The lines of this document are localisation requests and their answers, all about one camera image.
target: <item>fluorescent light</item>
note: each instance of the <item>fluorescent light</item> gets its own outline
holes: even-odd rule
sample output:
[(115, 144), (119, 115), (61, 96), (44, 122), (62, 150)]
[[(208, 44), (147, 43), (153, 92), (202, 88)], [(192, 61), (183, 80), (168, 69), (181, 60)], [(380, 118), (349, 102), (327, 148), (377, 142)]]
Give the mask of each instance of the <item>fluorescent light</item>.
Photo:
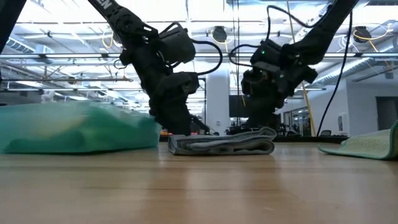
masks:
[(37, 83), (37, 82), (30, 82), (30, 81), (17, 81), (16, 83), (22, 84), (22, 85), (27, 85), (27, 86), (31, 86), (31, 87), (43, 87), (43, 84)]
[(253, 53), (238, 53), (236, 54), (237, 57), (252, 57)]
[(114, 91), (142, 91), (142, 88), (113, 88)]
[(43, 89), (44, 91), (48, 90), (48, 91), (73, 91), (74, 89)]
[(110, 57), (110, 58), (113, 58), (113, 57), (118, 58), (118, 57), (120, 57), (120, 54), (108, 54), (108, 57)]
[(33, 88), (21, 88), (21, 89), (5, 89), (8, 91), (38, 91), (39, 89), (33, 89)]
[(19, 59), (19, 58), (40, 58), (37, 54), (2, 54), (0, 58)]
[(109, 89), (104, 89), (104, 88), (100, 88), (100, 89), (89, 89), (89, 88), (85, 88), (85, 89), (77, 89), (78, 91), (106, 91)]
[(362, 57), (398, 57), (398, 53), (363, 53)]
[[(297, 90), (297, 91), (303, 91), (302, 88), (297, 88), (297, 89), (295, 89), (295, 90)], [(323, 89), (323, 88), (306, 88), (305, 90), (306, 90), (306, 91), (322, 91), (322, 90), (325, 90), (325, 89)]]
[(47, 54), (48, 58), (99, 58), (101, 54)]
[(68, 97), (73, 100), (88, 100), (87, 98), (82, 97), (82, 96), (68, 96)]
[[(355, 53), (347, 53), (347, 57), (354, 57)], [(325, 57), (344, 57), (344, 53), (326, 53)]]

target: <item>chair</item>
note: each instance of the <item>chair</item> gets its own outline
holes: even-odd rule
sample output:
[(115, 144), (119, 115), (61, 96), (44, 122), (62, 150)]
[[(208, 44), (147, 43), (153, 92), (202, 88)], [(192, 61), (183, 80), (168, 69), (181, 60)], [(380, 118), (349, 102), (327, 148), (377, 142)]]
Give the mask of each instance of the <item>chair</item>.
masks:
[(323, 130), (321, 132), (320, 136), (331, 136), (331, 131), (330, 130)]

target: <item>cable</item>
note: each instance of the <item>cable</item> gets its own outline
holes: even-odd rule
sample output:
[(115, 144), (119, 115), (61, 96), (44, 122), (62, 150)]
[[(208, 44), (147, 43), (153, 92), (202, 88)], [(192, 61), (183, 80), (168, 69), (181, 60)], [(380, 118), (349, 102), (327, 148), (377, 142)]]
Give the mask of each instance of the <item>cable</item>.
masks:
[(326, 114), (327, 114), (327, 112), (329, 110), (329, 107), (330, 107), (331, 102), (333, 101), (333, 98), (336, 95), (338, 86), (340, 84), (341, 77), (343, 76), (344, 67), (345, 67), (346, 61), (347, 61), (347, 53), (348, 53), (348, 48), (349, 48), (349, 41), (351, 39), (351, 31), (352, 31), (352, 29), (353, 29), (353, 12), (351, 11), (351, 13), (349, 14), (349, 28), (348, 28), (348, 35), (347, 35), (348, 37), (347, 37), (347, 44), (346, 44), (346, 49), (345, 49), (344, 57), (343, 57), (343, 63), (341, 64), (341, 70), (340, 70), (340, 74), (338, 75), (338, 79), (337, 79), (335, 90), (333, 91), (333, 94), (330, 97), (330, 100), (329, 100), (329, 102), (328, 102), (328, 104), (326, 106), (325, 112), (323, 112), (322, 119), (321, 119), (321, 122), (319, 124), (318, 132), (317, 132), (317, 137), (319, 137), (319, 135), (321, 133), (323, 120), (325, 120), (325, 116), (326, 116)]
[(220, 61), (218, 61), (218, 64), (216, 65), (216, 67), (214, 67), (214, 68), (212, 68), (212, 69), (210, 69), (209, 71), (206, 71), (206, 72), (198, 72), (197, 74), (198, 75), (206, 75), (206, 74), (212, 73), (215, 70), (217, 70), (221, 66), (221, 64), (223, 63), (223, 52), (221, 51), (221, 49), (217, 45), (215, 45), (214, 43), (212, 43), (210, 41), (193, 40), (193, 39), (191, 39), (191, 40), (192, 40), (192, 42), (194, 44), (208, 44), (208, 45), (213, 46), (218, 51), (218, 53), (220, 55)]
[(104, 30), (104, 32), (102, 33), (102, 44), (106, 48), (111, 48), (113, 46), (113, 32), (112, 32), (112, 37), (111, 37), (111, 45), (106, 45), (105, 44), (105, 30)]
[(253, 67), (252, 65), (243, 64), (243, 63), (238, 63), (238, 62), (235, 62), (235, 61), (232, 59), (232, 56), (234, 55), (235, 51), (238, 50), (238, 49), (241, 48), (241, 47), (259, 48), (260, 45), (241, 44), (241, 45), (235, 47), (234, 49), (232, 49), (231, 52), (228, 54), (229, 61), (230, 61), (232, 64), (234, 64), (234, 65), (240, 65), (240, 66), (245, 66), (245, 67), (251, 67), (251, 68), (252, 68), (252, 67)]
[[(286, 5), (287, 5), (287, 12), (290, 14), (289, 0), (286, 0)], [(293, 30), (292, 18), (289, 17), (289, 20), (290, 20), (290, 31), (291, 31), (291, 33), (292, 33), (293, 43), (296, 43), (296, 40), (295, 40), (295, 37), (294, 37), (294, 30)], [(305, 84), (304, 84), (304, 82), (301, 83), (301, 86), (302, 86), (302, 88), (303, 88), (303, 94), (304, 94), (304, 98), (305, 98), (305, 103), (307, 104), (308, 115), (310, 116), (310, 125), (311, 125), (311, 130), (312, 130), (311, 136), (313, 136), (313, 134), (315, 134), (315, 124), (314, 124), (314, 122), (313, 122), (311, 104), (310, 104), (310, 100), (308, 99), (308, 95), (307, 95), (307, 91), (306, 91), (306, 89), (305, 89)]]
[(365, 38), (365, 37), (360, 37), (360, 36), (358, 36), (358, 35), (356, 35), (355, 33), (357, 32), (357, 30), (356, 31), (354, 31), (354, 37), (356, 37), (356, 38), (359, 38), (359, 39), (361, 39), (361, 40), (377, 40), (377, 39), (380, 39), (380, 38), (383, 38), (383, 37), (385, 37), (390, 31), (388, 31), (390, 29), (390, 24), (388, 24), (387, 25), (387, 30), (386, 30), (386, 32), (383, 34), (383, 35), (381, 35), (381, 36), (379, 36), (379, 37), (373, 37), (373, 38)]
[(314, 28), (316, 25), (318, 25), (323, 18), (321, 18), (318, 22), (312, 24), (312, 25), (307, 25), (306, 23), (304, 23), (303, 21), (301, 21), (300, 19), (298, 19), (297, 17), (293, 16), (290, 12), (287, 12), (286, 10), (277, 7), (277, 6), (267, 6), (267, 15), (268, 15), (268, 31), (267, 31), (267, 37), (266, 40), (269, 39), (269, 35), (271, 34), (271, 17), (269, 16), (269, 9), (275, 9), (278, 10), (280, 12), (285, 13), (286, 15), (289, 16), (290, 19), (293, 19), (294, 21), (296, 21), (298, 24), (300, 24), (301, 26), (304, 26), (305, 28)]
[(127, 65), (124, 66), (124, 67), (117, 67), (117, 66), (116, 66), (116, 63), (118, 63), (118, 62), (120, 62), (119, 59), (115, 60), (115, 61), (113, 62), (113, 67), (115, 67), (115, 68), (118, 69), (118, 70), (127, 68)]

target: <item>wall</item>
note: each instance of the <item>wall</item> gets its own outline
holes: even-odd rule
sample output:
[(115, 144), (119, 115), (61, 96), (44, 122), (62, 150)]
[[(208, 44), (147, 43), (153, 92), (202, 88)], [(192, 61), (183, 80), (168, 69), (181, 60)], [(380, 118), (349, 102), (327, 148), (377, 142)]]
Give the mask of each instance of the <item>wall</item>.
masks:
[(347, 83), (351, 135), (378, 131), (377, 96), (398, 96), (398, 86)]
[[(329, 102), (331, 94), (333, 93), (335, 86), (327, 86), (325, 91), (310, 91), (308, 98), (312, 109), (312, 117), (315, 123), (315, 129), (318, 131), (320, 121), (322, 119), (323, 112), (325, 111), (326, 105)], [(292, 111), (295, 109), (306, 107), (305, 100), (289, 100), (287, 104), (277, 113), (286, 111)], [(332, 101), (328, 113), (325, 116), (325, 120), (322, 125), (322, 130), (331, 130), (331, 134), (344, 134), (339, 132), (338, 127), (338, 116), (341, 113), (348, 113), (348, 100), (347, 100), (347, 87), (346, 82), (341, 81), (338, 91)], [(346, 134), (349, 134), (349, 127), (347, 127)]]

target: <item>yellow cable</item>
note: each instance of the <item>yellow cable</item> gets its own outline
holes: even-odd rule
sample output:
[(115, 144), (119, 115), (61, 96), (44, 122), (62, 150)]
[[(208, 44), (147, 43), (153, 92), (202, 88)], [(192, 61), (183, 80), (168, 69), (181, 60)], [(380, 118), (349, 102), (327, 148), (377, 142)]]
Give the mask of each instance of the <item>yellow cable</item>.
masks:
[(225, 50), (226, 50), (226, 52), (228, 53), (228, 43), (227, 43), (227, 42), (224, 42), (224, 44), (225, 44)]
[[(234, 77), (235, 83), (238, 83), (238, 81), (236, 80), (235, 75), (233, 75), (233, 77)], [(243, 106), (246, 107), (246, 102), (245, 102), (245, 100), (244, 100), (243, 95), (242, 95), (242, 102), (243, 102)]]
[(386, 30), (386, 32), (383, 34), (383, 35), (381, 35), (381, 36), (379, 36), (379, 37), (374, 37), (374, 38), (365, 38), (365, 37), (360, 37), (360, 36), (358, 36), (358, 35), (356, 35), (355, 33), (357, 32), (357, 31), (354, 31), (354, 37), (356, 37), (356, 38), (359, 38), (359, 39), (361, 39), (361, 40), (377, 40), (377, 39), (380, 39), (380, 38), (382, 38), (382, 37), (385, 37), (388, 33), (389, 33), (389, 30), (390, 29), (390, 24), (388, 24), (387, 25), (387, 30)]
[[(374, 45), (373, 41), (369, 40), (369, 43), (371, 43), (375, 52), (379, 52), (378, 49), (376, 48), (376, 46)], [(387, 67), (390, 67), (390, 65), (388, 64), (388, 62), (386, 60), (384, 60), (384, 63), (386, 63)]]
[(244, 101), (244, 97), (243, 97), (243, 95), (241, 95), (241, 96), (242, 96), (243, 106), (246, 107), (246, 102)]
[[(287, 12), (290, 14), (289, 0), (286, 0), (286, 5), (287, 5)], [(293, 37), (293, 43), (296, 43), (296, 40), (294, 37), (294, 31), (293, 31), (293, 22), (292, 22), (292, 18), (290, 16), (289, 16), (289, 20), (290, 20), (290, 31), (292, 32), (292, 37)], [(315, 124), (312, 119), (311, 104), (310, 104), (310, 101), (308, 100), (308, 95), (307, 95), (307, 91), (305, 90), (304, 82), (301, 83), (301, 86), (303, 87), (305, 103), (307, 104), (308, 114), (310, 115), (310, 123), (311, 123), (311, 130), (312, 130), (311, 135), (314, 136), (317, 134), (317, 131), (315, 130)]]
[(112, 32), (112, 37), (111, 37), (111, 45), (106, 45), (105, 44), (105, 31), (103, 32), (103, 34), (102, 34), (102, 44), (106, 48), (111, 48), (113, 46), (113, 32)]
[(371, 45), (372, 45), (372, 47), (373, 47), (373, 49), (374, 49), (375, 52), (379, 52), (379, 51), (377, 50), (376, 46), (373, 44), (373, 42), (372, 42), (371, 40), (369, 40), (369, 43), (371, 43)]

